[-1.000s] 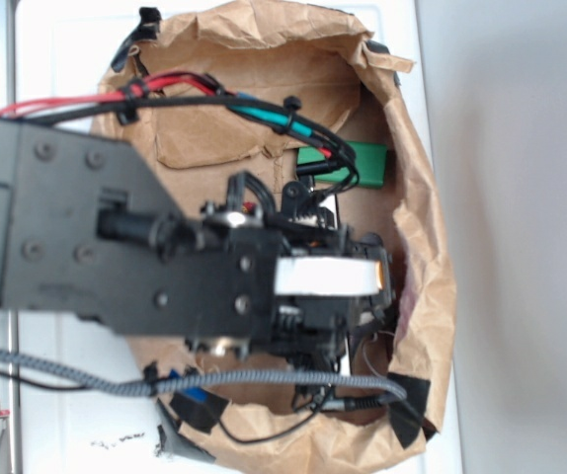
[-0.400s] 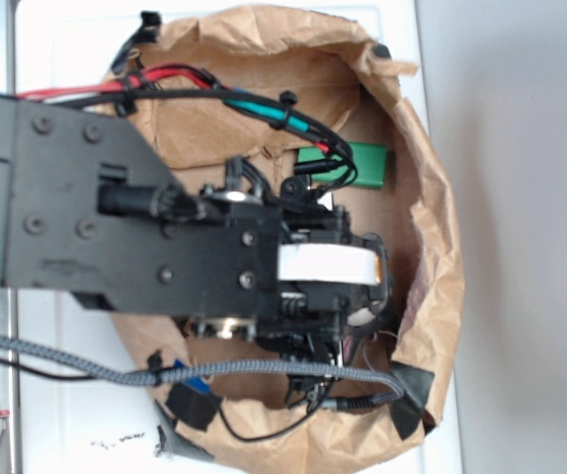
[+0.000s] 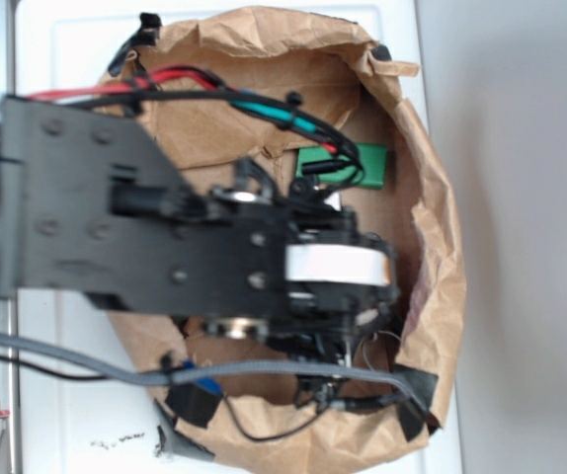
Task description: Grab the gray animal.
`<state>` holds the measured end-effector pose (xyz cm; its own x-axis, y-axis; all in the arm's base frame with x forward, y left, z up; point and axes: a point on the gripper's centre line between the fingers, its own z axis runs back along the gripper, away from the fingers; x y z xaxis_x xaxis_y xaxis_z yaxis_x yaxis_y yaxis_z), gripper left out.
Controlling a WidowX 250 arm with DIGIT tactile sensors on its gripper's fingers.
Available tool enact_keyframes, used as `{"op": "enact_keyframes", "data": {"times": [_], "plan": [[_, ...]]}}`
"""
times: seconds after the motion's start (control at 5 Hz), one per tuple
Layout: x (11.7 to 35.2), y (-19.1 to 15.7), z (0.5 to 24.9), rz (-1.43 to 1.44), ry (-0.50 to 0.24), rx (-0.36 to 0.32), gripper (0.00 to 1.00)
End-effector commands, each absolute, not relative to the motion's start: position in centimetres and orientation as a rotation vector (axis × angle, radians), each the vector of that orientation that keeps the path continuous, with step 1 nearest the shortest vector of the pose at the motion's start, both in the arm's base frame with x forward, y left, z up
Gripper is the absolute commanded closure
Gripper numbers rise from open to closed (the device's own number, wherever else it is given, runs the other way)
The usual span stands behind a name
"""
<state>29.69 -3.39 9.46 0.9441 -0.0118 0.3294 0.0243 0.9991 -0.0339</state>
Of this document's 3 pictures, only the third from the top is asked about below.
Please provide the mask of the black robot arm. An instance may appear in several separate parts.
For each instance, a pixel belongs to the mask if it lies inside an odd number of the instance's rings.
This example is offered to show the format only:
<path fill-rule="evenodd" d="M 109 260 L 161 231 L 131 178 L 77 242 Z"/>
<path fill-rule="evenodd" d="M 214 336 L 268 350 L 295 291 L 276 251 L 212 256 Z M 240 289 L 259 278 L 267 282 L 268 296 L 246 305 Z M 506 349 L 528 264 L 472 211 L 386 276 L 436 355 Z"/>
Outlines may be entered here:
<path fill-rule="evenodd" d="M 0 109 L 0 298 L 20 288 L 84 294 L 116 311 L 202 321 L 286 354 L 330 405 L 362 379 L 351 349 L 395 317 L 395 255 L 332 207 L 313 175 L 282 193 L 250 157 L 197 191 L 131 118 L 11 97 Z M 45 346 L 0 335 L 0 346 Z"/>

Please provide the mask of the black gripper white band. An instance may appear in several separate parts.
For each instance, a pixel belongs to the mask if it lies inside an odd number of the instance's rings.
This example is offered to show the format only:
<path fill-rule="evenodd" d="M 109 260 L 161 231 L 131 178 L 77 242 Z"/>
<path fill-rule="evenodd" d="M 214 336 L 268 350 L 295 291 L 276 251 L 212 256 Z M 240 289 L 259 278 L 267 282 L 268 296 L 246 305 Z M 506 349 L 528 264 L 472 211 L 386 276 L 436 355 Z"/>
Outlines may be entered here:
<path fill-rule="evenodd" d="M 285 197 L 249 159 L 237 162 L 232 188 L 212 188 L 214 197 L 241 206 L 262 200 L 287 204 L 294 221 L 284 259 L 285 315 L 265 322 L 236 318 L 204 324 L 204 360 L 349 366 L 365 338 L 393 321 L 399 295 L 395 254 L 377 235 L 358 232 L 354 212 L 341 207 L 334 187 L 320 187 L 332 164 L 298 166 Z"/>

